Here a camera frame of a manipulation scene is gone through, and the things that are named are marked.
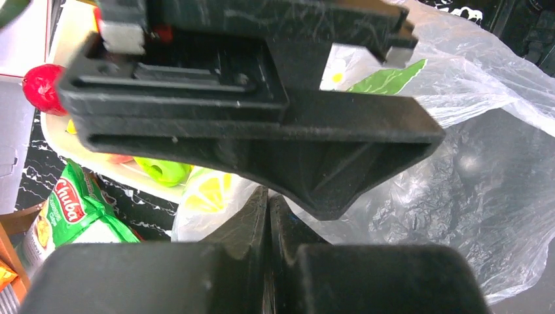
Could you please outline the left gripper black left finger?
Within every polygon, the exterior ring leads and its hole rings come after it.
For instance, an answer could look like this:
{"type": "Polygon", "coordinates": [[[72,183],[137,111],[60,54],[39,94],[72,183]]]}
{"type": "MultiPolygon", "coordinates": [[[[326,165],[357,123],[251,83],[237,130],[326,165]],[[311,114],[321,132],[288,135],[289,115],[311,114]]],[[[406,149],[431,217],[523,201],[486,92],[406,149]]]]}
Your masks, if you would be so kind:
{"type": "Polygon", "coordinates": [[[21,313],[262,313],[268,191],[198,242],[71,244],[35,274],[21,313]]]}

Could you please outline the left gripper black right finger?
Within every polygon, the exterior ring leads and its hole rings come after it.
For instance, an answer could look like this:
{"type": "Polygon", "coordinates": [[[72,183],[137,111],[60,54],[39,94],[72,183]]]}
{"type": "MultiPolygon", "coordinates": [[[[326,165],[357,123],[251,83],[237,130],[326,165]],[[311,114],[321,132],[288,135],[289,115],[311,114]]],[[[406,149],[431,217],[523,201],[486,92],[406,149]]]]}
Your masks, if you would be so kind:
{"type": "Polygon", "coordinates": [[[465,259],[441,245],[333,245],[268,201],[275,313],[487,313],[465,259]]]}

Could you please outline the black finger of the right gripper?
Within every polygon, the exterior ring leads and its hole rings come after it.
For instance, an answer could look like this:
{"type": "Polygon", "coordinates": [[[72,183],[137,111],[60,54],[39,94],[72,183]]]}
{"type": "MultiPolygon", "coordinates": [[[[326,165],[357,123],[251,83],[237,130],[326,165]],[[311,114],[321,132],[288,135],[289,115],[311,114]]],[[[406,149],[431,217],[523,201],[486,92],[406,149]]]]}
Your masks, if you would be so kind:
{"type": "Polygon", "coordinates": [[[430,156],[444,130],[410,97],[287,90],[71,94],[81,143],[235,173],[336,220],[363,193],[430,156]]]}

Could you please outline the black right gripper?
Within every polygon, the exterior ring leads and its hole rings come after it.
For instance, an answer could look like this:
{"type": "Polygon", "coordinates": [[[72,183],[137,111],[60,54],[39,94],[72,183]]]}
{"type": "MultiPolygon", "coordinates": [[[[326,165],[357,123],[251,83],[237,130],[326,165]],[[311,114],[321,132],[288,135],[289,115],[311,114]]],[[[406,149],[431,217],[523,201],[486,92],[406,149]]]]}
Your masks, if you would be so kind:
{"type": "Polygon", "coordinates": [[[326,92],[333,44],[404,64],[408,11],[382,1],[100,1],[58,94],[88,130],[417,130],[410,97],[326,92]]]}

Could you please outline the clear lemon print plastic bag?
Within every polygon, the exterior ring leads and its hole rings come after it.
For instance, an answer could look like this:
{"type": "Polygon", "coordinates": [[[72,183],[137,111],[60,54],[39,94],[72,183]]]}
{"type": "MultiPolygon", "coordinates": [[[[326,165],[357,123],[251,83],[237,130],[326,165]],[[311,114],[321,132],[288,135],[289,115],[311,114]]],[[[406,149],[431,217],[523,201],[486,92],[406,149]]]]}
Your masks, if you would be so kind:
{"type": "Polygon", "coordinates": [[[335,244],[453,247],[496,304],[539,282],[554,239],[554,79],[462,17],[403,5],[419,38],[408,67],[380,69],[336,44],[321,87],[412,96],[446,130],[443,143],[336,221],[287,205],[335,244]]]}

